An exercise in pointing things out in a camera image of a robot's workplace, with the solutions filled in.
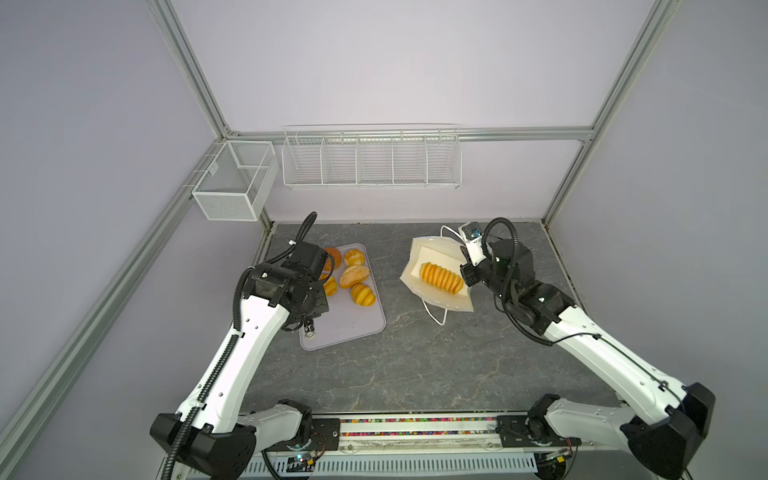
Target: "tray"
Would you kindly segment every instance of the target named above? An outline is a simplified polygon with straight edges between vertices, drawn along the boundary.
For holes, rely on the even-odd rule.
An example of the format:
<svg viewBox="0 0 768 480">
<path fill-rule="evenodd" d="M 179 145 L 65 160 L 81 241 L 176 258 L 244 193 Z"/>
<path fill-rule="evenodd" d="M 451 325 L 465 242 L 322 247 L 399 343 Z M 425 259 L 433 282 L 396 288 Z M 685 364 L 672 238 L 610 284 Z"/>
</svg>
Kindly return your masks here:
<svg viewBox="0 0 768 480">
<path fill-rule="evenodd" d="M 371 268 L 368 252 L 361 243 L 351 243 L 336 248 L 339 249 L 342 256 L 342 264 L 336 266 L 333 271 L 333 278 L 336 279 L 336 283 L 339 283 L 341 273 L 346 268 L 343 260 L 344 253 L 353 248 L 360 250 L 365 255 L 365 266 Z M 373 269 L 371 269 L 371 275 L 362 283 L 371 287 L 373 294 L 376 295 L 376 303 L 371 306 L 360 306 L 352 301 L 352 295 L 349 293 L 351 289 L 339 287 L 333 296 L 328 297 L 329 311 L 315 319 L 315 336 L 311 339 L 307 338 L 303 329 L 299 330 L 301 348 L 311 352 L 325 346 L 373 335 L 384 330 L 386 318 L 379 291 L 376 289 L 376 281 L 373 279 Z"/>
</svg>

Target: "bread roll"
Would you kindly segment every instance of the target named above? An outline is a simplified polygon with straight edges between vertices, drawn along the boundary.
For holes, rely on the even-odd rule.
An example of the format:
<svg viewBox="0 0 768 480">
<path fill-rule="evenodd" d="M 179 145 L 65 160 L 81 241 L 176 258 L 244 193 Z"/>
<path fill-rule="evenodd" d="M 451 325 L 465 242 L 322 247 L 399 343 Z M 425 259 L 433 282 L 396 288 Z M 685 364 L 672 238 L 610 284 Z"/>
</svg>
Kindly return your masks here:
<svg viewBox="0 0 768 480">
<path fill-rule="evenodd" d="M 424 263 L 421 269 L 422 282 L 436 286 L 440 290 L 455 295 L 464 286 L 464 280 L 451 270 L 447 270 L 434 263 Z"/>
<path fill-rule="evenodd" d="M 328 273 L 324 273 L 320 276 L 320 280 L 323 280 L 327 276 Z M 336 283 L 336 279 L 333 277 L 330 277 L 328 281 L 323 284 L 323 290 L 326 291 L 326 296 L 333 296 L 333 294 L 336 293 L 336 289 L 338 289 L 338 284 Z"/>
<path fill-rule="evenodd" d="M 347 266 L 365 265 L 366 264 L 366 256 L 363 255 L 360 250 L 357 250 L 356 248 L 353 248 L 349 252 L 344 253 L 344 263 Z"/>
<path fill-rule="evenodd" d="M 367 266 L 348 266 L 339 278 L 339 286 L 342 288 L 350 288 L 352 285 L 356 285 L 357 283 L 360 283 L 368 278 L 368 275 L 370 274 L 371 270 L 369 270 Z"/>
<path fill-rule="evenodd" d="M 335 262 L 333 268 L 336 269 L 341 267 L 341 252 L 333 247 L 327 247 L 326 252 L 328 252 L 328 260 L 326 260 L 326 265 L 323 267 L 323 272 L 331 271 L 331 257 L 333 257 L 333 261 Z"/>
<path fill-rule="evenodd" d="M 371 306 L 376 303 L 376 295 L 373 294 L 370 286 L 364 283 L 358 283 L 352 287 L 350 291 L 352 294 L 352 301 L 362 306 Z"/>
</svg>

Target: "countertop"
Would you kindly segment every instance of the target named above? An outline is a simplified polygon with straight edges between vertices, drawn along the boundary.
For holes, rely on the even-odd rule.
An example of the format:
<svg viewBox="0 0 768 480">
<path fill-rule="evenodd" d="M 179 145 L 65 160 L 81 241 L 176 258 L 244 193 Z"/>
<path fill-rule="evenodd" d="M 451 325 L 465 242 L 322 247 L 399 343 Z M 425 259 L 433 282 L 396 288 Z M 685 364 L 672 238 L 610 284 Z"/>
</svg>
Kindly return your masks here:
<svg viewBox="0 0 768 480">
<path fill-rule="evenodd" d="M 266 409 L 284 398 L 318 413 L 528 410 L 545 393 L 617 406 L 608 385 L 573 356 L 524 338 L 494 308 L 491 292 L 481 284 L 471 290 L 473 313 L 449 312 L 445 326 L 429 318 L 421 300 L 399 277 L 412 238 L 439 235 L 440 225 L 314 225 L 306 241 L 321 247 L 366 247 L 386 328 L 314 352 L 301 348 L 299 332 L 278 332 L 250 383 L 242 411 Z M 285 250 L 298 227 L 278 224 L 269 256 Z M 536 277 L 570 294 L 541 225 L 515 227 L 534 254 Z M 502 232 L 503 227 L 496 227 L 493 233 Z"/>
</svg>

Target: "wire rack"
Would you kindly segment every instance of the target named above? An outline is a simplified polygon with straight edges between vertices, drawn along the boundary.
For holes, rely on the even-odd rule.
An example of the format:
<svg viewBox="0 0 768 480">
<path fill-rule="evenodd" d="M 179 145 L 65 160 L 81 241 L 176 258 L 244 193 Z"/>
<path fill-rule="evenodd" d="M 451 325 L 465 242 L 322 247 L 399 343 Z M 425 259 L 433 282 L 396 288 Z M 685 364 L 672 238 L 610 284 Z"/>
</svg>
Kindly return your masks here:
<svg viewBox="0 0 768 480">
<path fill-rule="evenodd" d="M 286 134 L 283 181 L 288 188 L 458 187 L 458 128 Z"/>
<path fill-rule="evenodd" d="M 225 141 L 192 195 L 208 220 L 258 221 L 280 169 L 269 141 Z"/>
</svg>

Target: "white wire basket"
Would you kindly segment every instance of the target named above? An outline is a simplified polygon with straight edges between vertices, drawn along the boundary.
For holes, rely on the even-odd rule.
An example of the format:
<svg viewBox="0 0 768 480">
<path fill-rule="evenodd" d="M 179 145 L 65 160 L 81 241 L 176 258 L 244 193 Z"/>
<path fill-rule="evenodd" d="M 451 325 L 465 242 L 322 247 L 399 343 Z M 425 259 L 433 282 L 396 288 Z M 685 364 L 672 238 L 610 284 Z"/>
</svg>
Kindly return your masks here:
<svg viewBox="0 0 768 480">
<path fill-rule="evenodd" d="M 283 181 L 288 188 L 458 187 L 458 128 L 286 134 Z"/>
<path fill-rule="evenodd" d="M 192 189 L 208 220 L 258 221 L 280 169 L 270 141 L 225 141 Z"/>
</svg>

